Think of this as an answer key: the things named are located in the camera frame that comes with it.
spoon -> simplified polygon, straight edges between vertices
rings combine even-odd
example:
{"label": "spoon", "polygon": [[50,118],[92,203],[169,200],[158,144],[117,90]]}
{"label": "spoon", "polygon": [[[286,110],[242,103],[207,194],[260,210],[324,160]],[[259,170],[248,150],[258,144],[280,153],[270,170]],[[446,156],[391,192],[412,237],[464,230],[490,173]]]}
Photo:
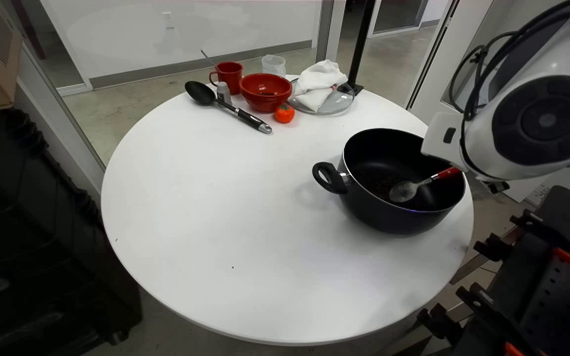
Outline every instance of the spoon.
{"label": "spoon", "polygon": [[217,65],[215,64],[215,62],[214,62],[212,59],[210,59],[210,57],[208,57],[208,55],[206,54],[206,52],[204,52],[203,49],[201,50],[201,54],[203,54],[204,57],[206,57],[206,59],[208,59],[208,61],[210,62],[210,64],[212,64],[213,67],[215,67],[215,70],[219,70],[219,67],[217,67]]}
{"label": "spoon", "polygon": [[426,178],[419,183],[413,183],[409,180],[405,180],[403,182],[399,182],[397,185],[392,187],[391,191],[388,194],[388,197],[391,201],[395,201],[396,203],[403,203],[404,201],[411,200],[417,194],[417,189],[421,187],[421,185],[428,184],[433,180],[447,178],[450,176],[454,176],[461,172],[459,169],[455,167],[450,167],[445,171],[441,171],[437,174],[433,174],[430,178]]}
{"label": "spoon", "polygon": [[263,120],[254,115],[251,115],[250,113],[247,113],[246,111],[235,108],[234,106],[226,103],[224,100],[215,97],[215,92],[210,90],[206,84],[196,81],[187,81],[186,84],[184,84],[184,88],[188,92],[188,95],[190,95],[190,97],[192,97],[192,99],[197,101],[199,104],[212,105],[213,103],[217,102],[226,107],[228,110],[233,111],[246,124],[252,126],[252,128],[259,130],[264,134],[272,133],[272,128],[268,124],[265,124]]}

white round table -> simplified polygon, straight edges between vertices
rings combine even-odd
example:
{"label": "white round table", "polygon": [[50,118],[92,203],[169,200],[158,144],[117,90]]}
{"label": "white round table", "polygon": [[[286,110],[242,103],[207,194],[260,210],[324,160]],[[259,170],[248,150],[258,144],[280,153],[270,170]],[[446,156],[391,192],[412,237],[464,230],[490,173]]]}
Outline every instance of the white round table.
{"label": "white round table", "polygon": [[[249,111],[240,95],[233,104]],[[473,204],[407,238],[373,230],[312,178],[369,128],[426,125],[363,90],[334,117],[258,115],[271,135],[184,93],[122,139],[102,184],[102,216],[122,264],[147,292],[217,333],[275,345],[357,338],[407,317],[450,281],[468,249]]]}

clear plastic cup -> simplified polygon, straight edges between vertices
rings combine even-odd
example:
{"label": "clear plastic cup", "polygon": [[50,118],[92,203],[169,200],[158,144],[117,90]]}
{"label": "clear plastic cup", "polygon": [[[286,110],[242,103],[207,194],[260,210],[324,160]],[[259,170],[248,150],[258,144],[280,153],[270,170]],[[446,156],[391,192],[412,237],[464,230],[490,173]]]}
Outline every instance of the clear plastic cup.
{"label": "clear plastic cup", "polygon": [[263,73],[276,74],[285,78],[285,58],[281,56],[272,56],[267,54],[261,59],[261,64],[263,65]]}

pot rim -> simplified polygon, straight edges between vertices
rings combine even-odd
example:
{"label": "pot rim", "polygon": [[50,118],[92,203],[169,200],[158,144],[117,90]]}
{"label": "pot rim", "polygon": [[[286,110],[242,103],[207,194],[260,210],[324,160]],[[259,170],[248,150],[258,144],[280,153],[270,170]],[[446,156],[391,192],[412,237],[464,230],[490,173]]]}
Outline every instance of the pot rim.
{"label": "pot rim", "polygon": [[398,130],[398,129],[390,129],[390,128],[371,128],[371,129],[366,129],[366,130],[362,130],[359,131],[357,133],[355,133],[354,135],[352,135],[351,137],[349,137],[348,140],[346,140],[346,144],[344,144],[344,148],[342,149],[342,155],[341,155],[341,160],[344,162],[344,168],[346,168],[346,173],[349,175],[349,177],[351,177],[351,180],[353,180],[353,182],[357,183],[368,195],[372,196],[373,198],[380,200],[382,203],[390,205],[391,207],[394,208],[398,208],[401,210],[405,210],[407,212],[412,212],[412,213],[419,213],[419,214],[431,214],[431,213],[440,213],[440,212],[445,212],[447,210],[452,210],[454,207],[456,207],[461,200],[463,199],[463,197],[466,195],[466,187],[468,185],[468,178],[466,177],[466,172],[462,172],[461,171],[461,175],[463,176],[463,192],[461,194],[461,198],[459,198],[459,200],[455,201],[455,203],[445,209],[439,209],[439,210],[413,210],[413,209],[409,209],[409,208],[404,208],[404,207],[400,207],[399,205],[396,205],[394,203],[391,203],[389,201],[383,200],[380,197],[376,196],[375,194],[371,193],[368,189],[366,189],[364,187],[364,185],[360,184],[360,182],[358,182],[358,180],[355,178],[355,176],[353,176],[353,174],[351,173],[351,170],[349,169],[349,165],[347,164],[346,160],[344,159],[344,150],[346,149],[346,145],[349,144],[349,141],[351,141],[352,138],[354,138],[356,135],[360,134],[360,133],[364,133],[366,131],[371,131],[371,130],[385,130],[385,131],[398,131],[399,133],[403,133],[403,134],[408,134],[408,135],[413,135],[421,140],[423,140],[424,138],[419,136],[419,135],[415,135],[414,133],[409,133],[408,131],[402,131],[402,130]]}

tomato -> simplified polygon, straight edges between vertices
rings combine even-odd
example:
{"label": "tomato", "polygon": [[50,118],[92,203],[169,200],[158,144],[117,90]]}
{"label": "tomato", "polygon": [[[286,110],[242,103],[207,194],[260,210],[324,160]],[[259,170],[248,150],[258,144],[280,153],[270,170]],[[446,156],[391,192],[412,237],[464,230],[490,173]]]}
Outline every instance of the tomato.
{"label": "tomato", "polygon": [[294,108],[287,104],[283,104],[276,108],[276,112],[274,113],[274,118],[276,121],[287,124],[292,119],[294,119]]}

